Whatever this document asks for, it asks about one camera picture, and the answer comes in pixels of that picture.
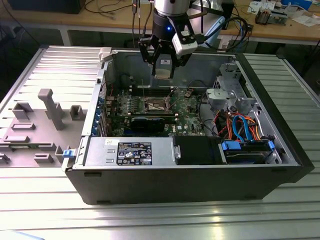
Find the slotted metal surface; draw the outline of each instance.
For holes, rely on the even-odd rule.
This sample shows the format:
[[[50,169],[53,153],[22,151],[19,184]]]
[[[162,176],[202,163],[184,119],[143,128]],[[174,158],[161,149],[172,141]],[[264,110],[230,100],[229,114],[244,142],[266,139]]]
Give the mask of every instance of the slotted metal surface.
[[[72,105],[81,105],[87,110],[101,69],[99,51],[98,47],[50,46],[40,49],[0,113],[0,138],[15,117],[11,109],[17,102],[28,102],[33,109],[46,109],[38,99],[43,88],[52,89],[53,100],[60,103],[63,110],[69,110]]]
[[[287,61],[275,55],[246,54],[245,57],[309,158],[320,162],[318,97]],[[275,81],[277,87],[270,88]]]
[[[261,57],[254,57],[259,65]],[[284,66],[272,58],[268,60],[272,66]],[[307,94],[297,84],[286,91],[274,85],[266,88],[272,94]],[[277,99],[287,100],[283,96]],[[279,109],[290,125],[304,123],[303,129],[295,132],[315,170],[298,183],[280,186],[263,200],[91,206],[83,203],[60,168],[0,168],[0,229],[46,240],[318,239],[320,157],[314,149],[316,143],[309,142],[319,138],[307,128],[317,123],[318,108],[291,104]]]

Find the power supply label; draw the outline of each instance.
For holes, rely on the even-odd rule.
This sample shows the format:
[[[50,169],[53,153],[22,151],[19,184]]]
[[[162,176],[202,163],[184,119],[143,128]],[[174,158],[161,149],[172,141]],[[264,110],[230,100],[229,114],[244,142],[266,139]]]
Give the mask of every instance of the power supply label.
[[[116,164],[152,165],[151,142],[119,142]]]

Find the motherboard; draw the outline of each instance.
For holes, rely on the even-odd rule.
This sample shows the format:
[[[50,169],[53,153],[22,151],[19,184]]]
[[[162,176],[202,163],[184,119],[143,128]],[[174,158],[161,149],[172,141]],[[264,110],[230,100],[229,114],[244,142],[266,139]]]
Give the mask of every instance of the motherboard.
[[[119,90],[105,98],[98,136],[204,136],[199,100],[200,95],[186,88]]]

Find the wooden workbench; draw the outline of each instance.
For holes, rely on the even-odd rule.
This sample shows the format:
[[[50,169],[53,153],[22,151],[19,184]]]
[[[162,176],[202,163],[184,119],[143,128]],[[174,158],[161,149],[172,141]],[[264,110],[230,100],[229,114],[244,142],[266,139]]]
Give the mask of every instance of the wooden workbench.
[[[99,4],[116,3],[116,0],[99,0]],[[235,0],[238,6],[240,16],[247,19],[249,24],[253,24],[252,40],[261,42],[278,42],[278,43],[292,43],[292,44],[316,44],[320,39],[320,27],[314,25],[311,27],[304,26],[291,19],[288,19],[286,25],[268,24],[258,25],[255,24],[255,15],[248,14],[248,4],[250,0]],[[112,10],[120,8],[125,5],[129,5],[131,0],[123,0],[115,6],[105,7],[104,10]],[[89,9],[97,11],[95,2],[88,6]],[[141,28],[144,25],[146,17],[148,15],[150,6],[148,4],[142,4],[141,7]],[[312,6],[311,11],[319,11],[320,7]],[[1,8],[0,21],[2,25],[16,26],[17,23],[12,20],[10,15]],[[132,27],[132,9],[127,7],[119,11],[114,12],[114,18],[103,16],[98,13],[92,13],[85,9],[79,14],[65,14],[65,13],[53,13],[53,12],[36,12],[36,11],[15,11],[11,10],[13,16],[18,19],[25,27],[34,28],[49,28],[58,29],[61,32],[62,39],[66,45],[71,44],[68,42],[68,30],[84,30],[84,31],[98,31],[98,32],[117,32],[117,33],[130,33]],[[138,30],[138,17],[136,17],[135,29]],[[147,29],[152,29],[152,15],[147,24]],[[221,36],[236,36],[238,30],[234,24],[230,24],[227,30],[220,32]]]

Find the gray plastic part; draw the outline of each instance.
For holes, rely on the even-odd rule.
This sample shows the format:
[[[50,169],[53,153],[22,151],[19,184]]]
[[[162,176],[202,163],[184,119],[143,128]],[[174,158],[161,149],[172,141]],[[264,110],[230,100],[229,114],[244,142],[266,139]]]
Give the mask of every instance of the gray plastic part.
[[[32,131],[36,128],[33,123],[14,123],[11,126],[12,130]]]
[[[28,143],[30,138],[28,136],[6,136],[3,141],[5,143]]]
[[[13,114],[20,121],[28,121],[27,113],[32,111],[32,108],[27,102],[18,102],[12,109]]]
[[[60,146],[62,150],[66,150],[68,146],[75,149],[79,146],[81,139],[81,131],[84,126],[84,121],[72,121],[69,114],[69,109],[63,110],[63,124],[64,129],[62,131],[57,131],[54,127],[53,122],[48,119],[45,109],[33,109],[33,112],[28,112],[28,117],[30,123],[34,123],[36,128],[34,130],[13,130],[11,127],[7,128],[4,136],[24,136],[28,135],[30,142],[28,143],[5,143],[0,145],[0,153],[5,153],[12,161],[10,162],[10,167],[60,167],[61,162],[57,156],[55,156],[55,151],[41,151],[37,148],[22,147],[31,146],[31,144],[45,145],[49,143],[54,143],[56,146]],[[11,126],[13,124],[20,124],[18,119],[14,118],[12,120]],[[38,164],[35,162],[35,154],[40,153],[50,153],[54,162],[48,163],[44,162]],[[0,164],[0,168],[4,168],[7,165]]]
[[[52,99],[54,92],[48,88],[40,89],[38,98],[43,101],[48,114],[51,116],[51,120],[56,130],[60,131],[64,128],[64,123],[61,120],[61,113],[57,110],[57,106]]]
[[[7,164],[9,161],[10,158],[7,155],[0,153],[0,164]]]
[[[9,145],[0,146],[0,152],[13,152],[14,150]]]
[[[71,149],[71,147],[68,145],[65,150],[69,150],[69,149]],[[56,158],[58,159],[58,161],[60,163],[62,163],[64,161],[63,153],[64,153],[64,151],[61,149],[60,146],[58,146],[56,148],[55,153],[54,153],[54,155],[56,156]]]
[[[50,155],[50,153],[36,153],[33,158],[38,164],[42,163],[53,163],[54,159]]]
[[[55,151],[57,149],[57,146],[54,142],[51,143],[43,143],[43,145],[39,145],[39,149],[41,151]]]
[[[84,111],[80,105],[72,105],[69,113],[73,121],[84,121],[86,119]]]
[[[58,114],[61,118],[63,118],[63,116],[64,116],[64,111],[62,110],[60,103],[59,103],[59,102],[55,102],[54,104],[55,104],[55,109],[56,109],[56,111],[57,111],[57,114]],[[45,111],[45,114],[47,115],[48,119],[51,120],[51,115],[50,115],[50,113],[49,113],[48,111]]]

